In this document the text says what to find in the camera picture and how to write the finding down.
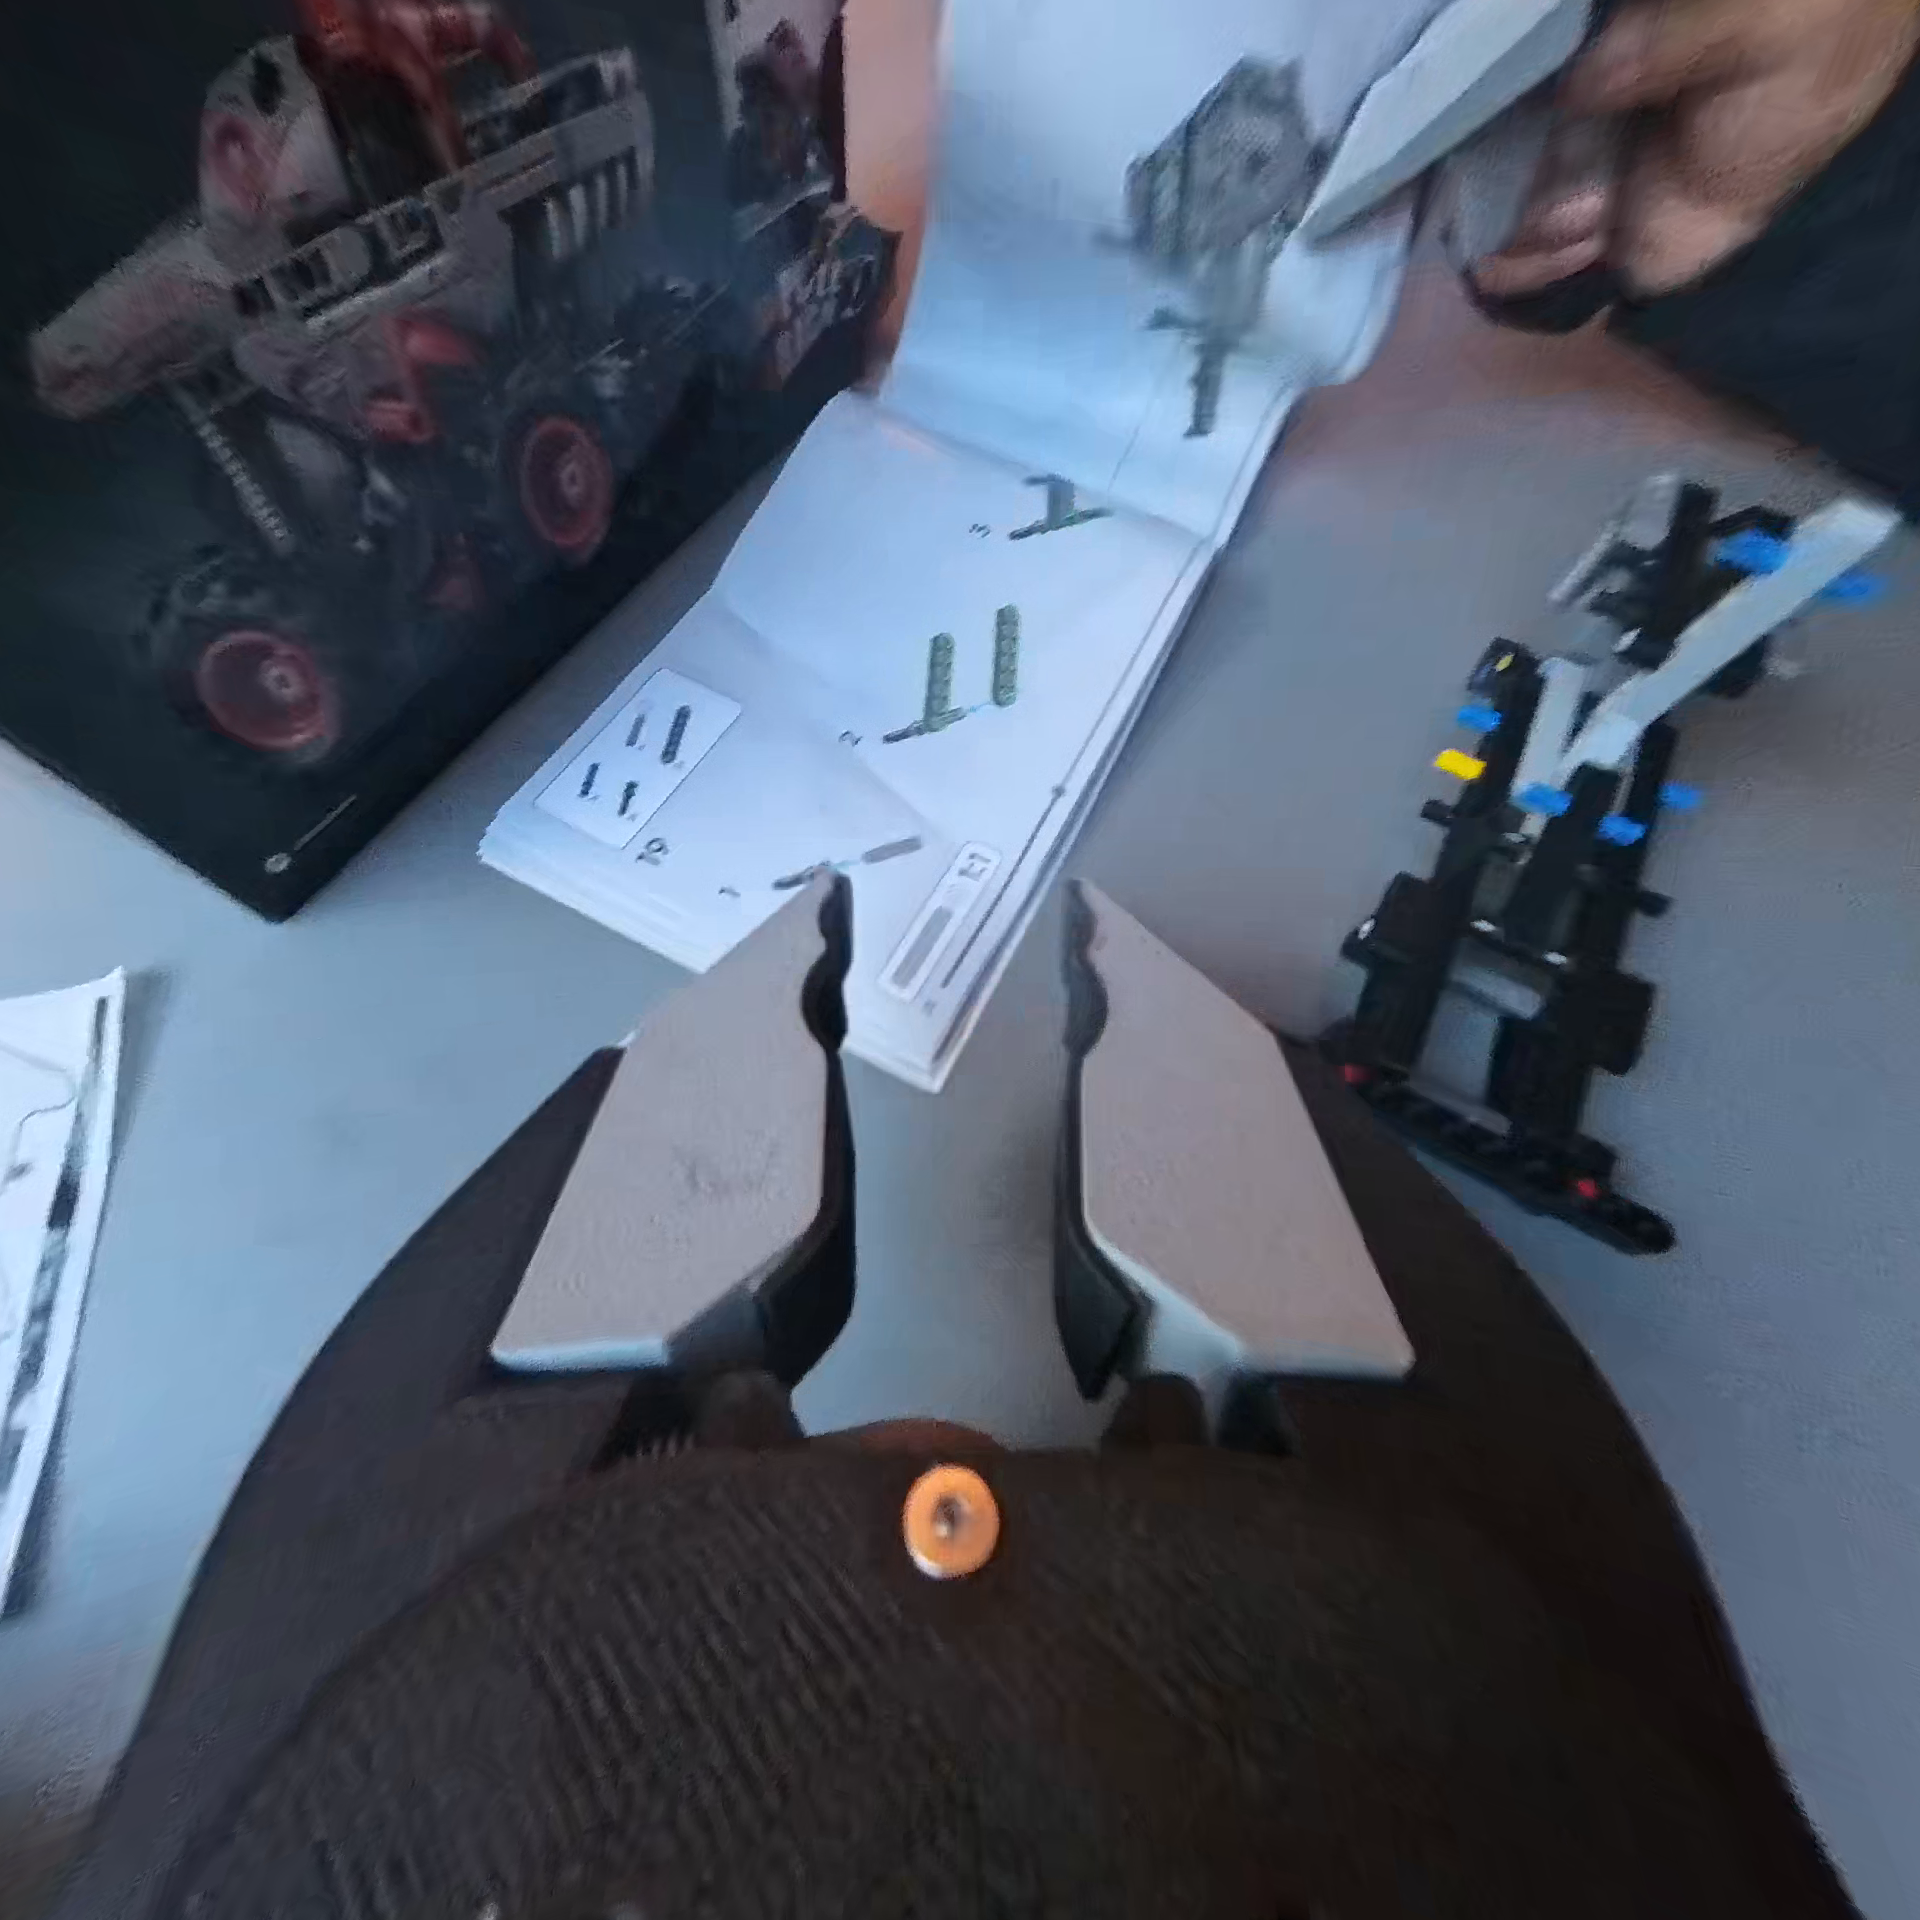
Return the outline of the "printed white paper sheet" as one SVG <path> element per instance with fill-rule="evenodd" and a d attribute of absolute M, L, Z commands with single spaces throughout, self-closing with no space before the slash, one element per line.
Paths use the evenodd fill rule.
<path fill-rule="evenodd" d="M 0 1602 L 35 1550 L 116 1149 L 125 976 L 0 1005 Z"/>

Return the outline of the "white instruction booklet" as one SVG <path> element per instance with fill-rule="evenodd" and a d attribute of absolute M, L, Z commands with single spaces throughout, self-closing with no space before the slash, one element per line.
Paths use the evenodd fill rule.
<path fill-rule="evenodd" d="M 939 6 L 885 375 L 796 438 L 698 604 L 479 862 L 712 969 L 852 882 L 852 1056 L 943 1093 L 1294 404 L 1352 381 L 1409 207 L 1301 203 L 1440 6 Z"/>

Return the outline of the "black monster truck lego box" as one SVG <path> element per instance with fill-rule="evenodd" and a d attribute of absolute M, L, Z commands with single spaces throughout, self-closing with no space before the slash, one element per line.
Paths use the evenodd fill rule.
<path fill-rule="evenodd" d="M 7 0 L 0 728 L 291 919 L 842 391 L 833 0 Z"/>

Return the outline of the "person's right hand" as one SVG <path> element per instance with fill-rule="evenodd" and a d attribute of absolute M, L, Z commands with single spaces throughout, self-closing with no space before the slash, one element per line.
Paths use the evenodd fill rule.
<path fill-rule="evenodd" d="M 1563 131 L 1636 124 L 1610 184 L 1538 184 L 1503 253 L 1463 273 L 1490 301 L 1610 273 L 1628 300 L 1694 285 L 1754 244 L 1894 98 L 1910 0 L 1621 6 L 1563 79 Z"/>

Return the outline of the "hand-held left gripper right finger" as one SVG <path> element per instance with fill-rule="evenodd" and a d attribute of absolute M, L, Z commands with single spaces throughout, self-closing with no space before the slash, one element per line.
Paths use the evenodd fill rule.
<path fill-rule="evenodd" d="M 1055 1321 L 1075 1390 L 1407 1381 L 1413 1349 L 1280 1038 L 1068 882 Z"/>

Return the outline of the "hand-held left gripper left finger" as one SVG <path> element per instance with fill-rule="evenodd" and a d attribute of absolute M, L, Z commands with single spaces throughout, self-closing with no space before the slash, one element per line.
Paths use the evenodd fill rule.
<path fill-rule="evenodd" d="M 852 890 L 808 874 L 620 1044 L 492 1335 L 515 1376 L 771 1372 L 852 1314 Z"/>

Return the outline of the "black and white lego model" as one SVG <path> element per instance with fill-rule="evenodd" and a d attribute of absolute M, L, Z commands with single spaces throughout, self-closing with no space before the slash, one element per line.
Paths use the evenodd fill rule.
<path fill-rule="evenodd" d="M 1645 882 L 1669 817 L 1677 712 L 1743 700 L 1800 616 L 1875 596 L 1896 511 L 1837 497 L 1811 515 L 1725 511 L 1652 472 L 1546 596 L 1539 635 L 1495 635 L 1434 759 L 1438 852 L 1348 934 L 1360 976 L 1321 1056 L 1407 1147 L 1628 1260 L 1671 1254 L 1671 1224 L 1614 1182 L 1587 1130 L 1594 1077 L 1638 1066 L 1652 988 L 1628 936 L 1671 904 Z"/>

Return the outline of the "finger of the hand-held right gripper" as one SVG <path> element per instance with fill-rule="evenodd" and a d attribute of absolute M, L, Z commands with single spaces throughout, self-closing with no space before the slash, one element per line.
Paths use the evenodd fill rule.
<path fill-rule="evenodd" d="M 1546 87 L 1591 34 L 1587 0 L 1454 0 L 1360 95 L 1297 223 L 1329 244 Z"/>

